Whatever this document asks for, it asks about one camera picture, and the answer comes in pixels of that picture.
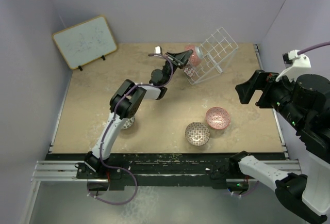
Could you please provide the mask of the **blue patterned bowl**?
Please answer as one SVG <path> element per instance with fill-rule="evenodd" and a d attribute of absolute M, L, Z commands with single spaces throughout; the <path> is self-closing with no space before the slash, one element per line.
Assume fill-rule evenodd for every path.
<path fill-rule="evenodd" d="M 193 78 L 196 76 L 196 68 L 190 64 L 187 64 L 183 68 L 183 71 L 189 78 Z"/>

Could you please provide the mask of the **white wire dish rack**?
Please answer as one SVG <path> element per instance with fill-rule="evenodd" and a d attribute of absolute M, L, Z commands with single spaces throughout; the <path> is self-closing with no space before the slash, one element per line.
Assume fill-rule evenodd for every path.
<path fill-rule="evenodd" d="M 229 33 L 218 28 L 209 38 L 198 46 L 203 53 L 202 62 L 195 67 L 196 76 L 187 79 L 190 84 L 196 85 L 224 73 L 235 56 L 239 46 Z"/>

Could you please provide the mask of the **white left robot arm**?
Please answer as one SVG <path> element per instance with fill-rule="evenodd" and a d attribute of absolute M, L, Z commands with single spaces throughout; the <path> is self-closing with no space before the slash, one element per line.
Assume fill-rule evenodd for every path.
<path fill-rule="evenodd" d="M 183 69 L 189 62 L 193 50 L 180 53 L 161 52 L 161 47 L 156 47 L 149 57 L 159 57 L 165 60 L 161 69 L 151 72 L 148 83 L 135 83 L 125 80 L 110 99 L 110 112 L 107 124 L 103 129 L 96 145 L 85 156 L 84 163 L 88 167 L 88 173 L 95 179 L 102 178 L 106 168 L 114 166 L 105 164 L 105 160 L 111 155 L 111 150 L 120 130 L 124 124 L 135 116 L 141 103 L 145 99 L 160 100 L 167 92 L 166 85 L 171 81 L 177 69 Z"/>

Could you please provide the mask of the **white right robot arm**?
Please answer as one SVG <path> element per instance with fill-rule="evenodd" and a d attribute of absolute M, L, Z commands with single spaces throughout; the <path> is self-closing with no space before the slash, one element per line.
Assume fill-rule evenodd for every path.
<path fill-rule="evenodd" d="M 302 173 L 276 169 L 251 153 L 242 151 L 229 160 L 235 178 L 248 175 L 276 195 L 290 212 L 308 223 L 324 223 L 329 217 L 329 80 L 303 74 L 290 81 L 277 73 L 256 70 L 250 79 L 236 86 L 242 104 L 255 91 L 262 92 L 256 105 L 273 109 L 295 130 L 306 152 L 299 157 Z"/>

